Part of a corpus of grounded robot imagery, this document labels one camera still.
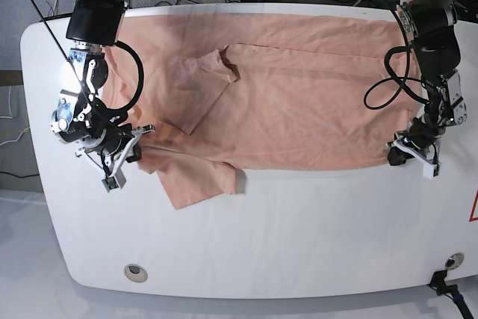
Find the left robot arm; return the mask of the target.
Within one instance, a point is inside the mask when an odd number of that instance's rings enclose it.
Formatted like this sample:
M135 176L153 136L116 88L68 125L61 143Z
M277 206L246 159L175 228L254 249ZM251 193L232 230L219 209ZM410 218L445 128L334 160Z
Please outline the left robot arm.
M453 1L411 0L398 10L428 97L423 115L414 118L405 131L397 132L388 144L391 166L416 158L437 176L441 136L448 127L461 125L467 119L457 70L461 54L454 31L457 15Z

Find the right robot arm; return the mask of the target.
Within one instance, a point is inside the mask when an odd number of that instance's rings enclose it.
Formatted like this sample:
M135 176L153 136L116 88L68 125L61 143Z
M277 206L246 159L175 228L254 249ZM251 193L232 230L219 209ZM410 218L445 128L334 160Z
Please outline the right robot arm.
M73 42L66 61L74 86L61 90L52 114L52 132L62 143L79 144L76 156L85 158L99 171L108 191L124 186L122 165L140 160L139 139L155 129L152 125L135 128L127 121L144 85L139 55L118 39L130 3L131 0L75 0L66 30L66 38ZM137 67L137 88L120 108L109 108L100 97L109 73L105 53L112 48L129 54Z

